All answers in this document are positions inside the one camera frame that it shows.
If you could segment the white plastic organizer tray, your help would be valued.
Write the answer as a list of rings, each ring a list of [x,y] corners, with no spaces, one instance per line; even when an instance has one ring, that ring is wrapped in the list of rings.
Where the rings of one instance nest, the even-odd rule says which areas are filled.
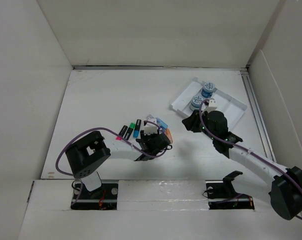
[[[192,97],[201,94],[204,84],[204,81],[198,81],[194,77],[170,101],[170,109],[184,119],[189,117],[192,114]],[[213,91],[212,98],[215,100],[216,110],[226,117],[229,130],[233,130],[247,110],[247,105],[217,88]]]

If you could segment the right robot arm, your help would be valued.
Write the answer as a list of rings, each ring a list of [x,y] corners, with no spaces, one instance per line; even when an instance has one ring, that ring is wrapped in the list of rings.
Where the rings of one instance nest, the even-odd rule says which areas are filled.
[[[271,205],[283,219],[298,218],[302,212],[302,170],[296,166],[288,168],[254,152],[243,144],[243,139],[228,128],[225,115],[217,110],[193,113],[182,120],[187,131],[204,133],[212,139],[217,152],[244,166],[265,183],[263,187],[242,185],[234,180],[222,184],[228,197],[238,193],[250,195]]]

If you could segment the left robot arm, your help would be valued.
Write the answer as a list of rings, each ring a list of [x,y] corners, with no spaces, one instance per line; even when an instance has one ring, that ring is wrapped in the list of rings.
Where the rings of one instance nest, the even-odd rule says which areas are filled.
[[[134,148],[134,145],[129,142],[130,149],[115,144],[114,151],[111,151],[101,132],[93,131],[66,148],[65,155],[73,177],[81,180],[89,197],[95,199],[102,194],[102,181],[97,169],[107,159],[150,161],[162,156],[172,147],[165,133],[149,135],[142,133],[136,142],[140,147]]]

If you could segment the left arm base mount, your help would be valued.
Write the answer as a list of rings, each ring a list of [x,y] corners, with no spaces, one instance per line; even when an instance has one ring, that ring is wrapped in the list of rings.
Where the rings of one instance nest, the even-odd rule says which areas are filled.
[[[70,203],[72,210],[113,211],[118,203],[118,181],[103,181],[100,188],[88,191],[83,183],[74,180],[71,184],[73,195]]]

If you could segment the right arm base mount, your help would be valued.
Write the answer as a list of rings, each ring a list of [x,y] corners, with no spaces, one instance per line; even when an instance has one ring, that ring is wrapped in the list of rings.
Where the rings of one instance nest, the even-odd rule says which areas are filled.
[[[208,199],[209,210],[254,210],[253,198],[244,193],[237,193],[232,181],[242,175],[233,171],[222,180],[206,180],[202,196]]]

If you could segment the blue putty jar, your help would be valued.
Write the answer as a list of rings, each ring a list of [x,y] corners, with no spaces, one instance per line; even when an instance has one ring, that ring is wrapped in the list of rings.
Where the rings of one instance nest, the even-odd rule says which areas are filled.
[[[204,83],[202,87],[201,95],[207,99],[211,98],[215,89],[216,89],[215,84],[213,82],[207,81]]]
[[[194,95],[190,101],[190,106],[189,108],[194,111],[194,110],[199,110],[201,103],[204,101],[204,98],[202,95]]]

